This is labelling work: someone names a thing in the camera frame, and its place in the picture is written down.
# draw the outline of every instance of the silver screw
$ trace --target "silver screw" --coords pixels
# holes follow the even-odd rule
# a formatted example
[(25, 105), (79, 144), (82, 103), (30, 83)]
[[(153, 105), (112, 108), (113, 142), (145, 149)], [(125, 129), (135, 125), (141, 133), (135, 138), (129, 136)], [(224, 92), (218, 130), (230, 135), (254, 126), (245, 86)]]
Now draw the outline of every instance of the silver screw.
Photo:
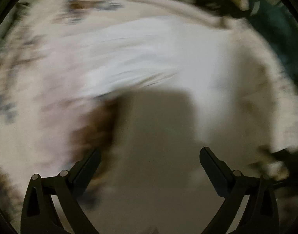
[(33, 175), (32, 175), (32, 179), (33, 179), (33, 180), (36, 180), (36, 179), (38, 179), (38, 178), (39, 178), (39, 175), (38, 175), (38, 174), (33, 174)]
[(236, 176), (236, 177), (240, 177), (240, 176), (242, 175), (242, 173), (241, 173), (239, 170), (234, 170), (232, 173), (233, 173), (234, 176)]
[(67, 175), (68, 175), (68, 171), (67, 171), (67, 170), (63, 170), (63, 171), (61, 171), (61, 172), (59, 173), (59, 175), (60, 175), (61, 177), (67, 176)]

